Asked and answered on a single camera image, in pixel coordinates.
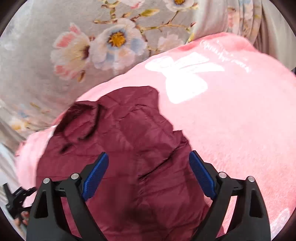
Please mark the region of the person's left hand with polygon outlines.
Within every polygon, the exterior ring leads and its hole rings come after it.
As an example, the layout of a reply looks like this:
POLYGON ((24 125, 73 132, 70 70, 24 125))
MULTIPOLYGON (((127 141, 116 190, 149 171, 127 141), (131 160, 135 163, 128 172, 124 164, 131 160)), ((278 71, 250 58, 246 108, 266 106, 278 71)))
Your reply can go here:
POLYGON ((21 226, 27 227, 29 222, 30 213, 28 211, 23 211, 20 216, 14 219, 14 222, 17 227, 21 228, 21 226))

